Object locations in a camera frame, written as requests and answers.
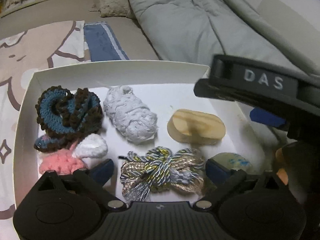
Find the silver bolt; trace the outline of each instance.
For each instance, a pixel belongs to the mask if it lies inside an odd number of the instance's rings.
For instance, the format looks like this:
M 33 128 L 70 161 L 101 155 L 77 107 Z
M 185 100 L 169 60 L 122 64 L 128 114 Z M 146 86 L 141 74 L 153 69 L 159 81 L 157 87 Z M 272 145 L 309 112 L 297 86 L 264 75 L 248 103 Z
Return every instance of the silver bolt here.
M 108 202 L 108 206 L 111 208 L 121 208 L 124 203 L 121 200 L 111 200 Z
M 208 209 L 212 206 L 211 202 L 210 201 L 207 201 L 207 200 L 200 200 L 196 203 L 196 206 L 198 208 L 201 208 L 201 209 Z

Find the cartoon blanket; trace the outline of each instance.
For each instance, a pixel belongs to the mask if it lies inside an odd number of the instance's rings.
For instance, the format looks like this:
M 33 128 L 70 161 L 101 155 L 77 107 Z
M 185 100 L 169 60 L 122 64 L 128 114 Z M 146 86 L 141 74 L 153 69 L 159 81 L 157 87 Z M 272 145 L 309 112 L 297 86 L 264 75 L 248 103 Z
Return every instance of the cartoon blanket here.
M 15 211 L 13 142 L 24 92 L 32 74 L 46 68 L 90 62 L 84 21 L 43 25 L 0 40 L 0 239 L 19 239 Z

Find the pink crochet piece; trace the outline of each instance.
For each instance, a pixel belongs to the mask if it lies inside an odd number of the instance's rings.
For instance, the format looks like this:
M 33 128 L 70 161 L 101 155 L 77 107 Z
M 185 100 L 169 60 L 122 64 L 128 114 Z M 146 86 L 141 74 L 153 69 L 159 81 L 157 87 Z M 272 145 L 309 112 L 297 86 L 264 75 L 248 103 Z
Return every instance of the pink crochet piece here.
M 72 174 L 79 168 L 86 168 L 82 160 L 72 157 L 78 141 L 74 142 L 70 149 L 61 149 L 43 158 L 39 167 L 39 173 L 44 174 L 48 170 L 55 170 L 58 175 Z

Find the white box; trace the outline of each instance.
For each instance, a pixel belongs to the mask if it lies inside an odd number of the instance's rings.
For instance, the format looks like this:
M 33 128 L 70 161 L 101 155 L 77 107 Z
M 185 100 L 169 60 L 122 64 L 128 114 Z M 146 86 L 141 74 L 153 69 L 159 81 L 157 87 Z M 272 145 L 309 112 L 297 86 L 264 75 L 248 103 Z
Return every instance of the white box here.
M 177 151 L 190 147 L 169 137 L 166 125 L 170 116 L 179 108 L 216 114 L 224 122 L 227 133 L 215 146 L 200 148 L 205 158 L 220 152 L 236 152 L 247 158 L 257 172 L 265 169 L 265 153 L 260 146 L 250 122 L 235 102 L 197 98 L 193 93 L 193 84 L 202 78 L 208 66 L 182 62 L 128 60 L 92 62 L 47 69 L 34 73 L 25 93 L 14 143 L 13 179 L 16 206 L 22 201 L 38 180 L 37 151 L 33 144 L 38 136 L 35 104 L 42 92 L 51 86 L 61 85 L 69 90 L 88 87 L 97 93 L 101 103 L 107 88 L 115 85 L 131 85 L 134 93 L 158 115 L 159 130 L 151 144 L 135 146 L 116 133 L 106 118 L 107 132 L 103 135 L 107 141 L 108 157 L 117 167 L 113 176 L 113 193 L 122 199 L 122 186 L 119 182 L 119 169 L 123 161 L 118 155 L 126 155 L 129 150 L 144 154 L 155 146 L 164 146 Z M 153 195 L 152 201 L 195 201 L 197 196 L 180 196 L 166 192 Z

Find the white yarn skein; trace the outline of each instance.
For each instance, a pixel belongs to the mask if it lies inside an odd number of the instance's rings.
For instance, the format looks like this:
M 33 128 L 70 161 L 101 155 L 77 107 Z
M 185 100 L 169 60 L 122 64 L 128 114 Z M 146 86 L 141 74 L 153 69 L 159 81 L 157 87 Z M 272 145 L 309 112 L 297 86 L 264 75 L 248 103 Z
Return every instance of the white yarn skein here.
M 108 152 L 106 141 L 98 134 L 92 133 L 84 138 L 74 149 L 72 157 L 83 158 L 102 158 Z
M 134 144 L 150 139 L 157 132 L 157 115 L 129 86 L 110 88 L 103 109 L 118 131 Z

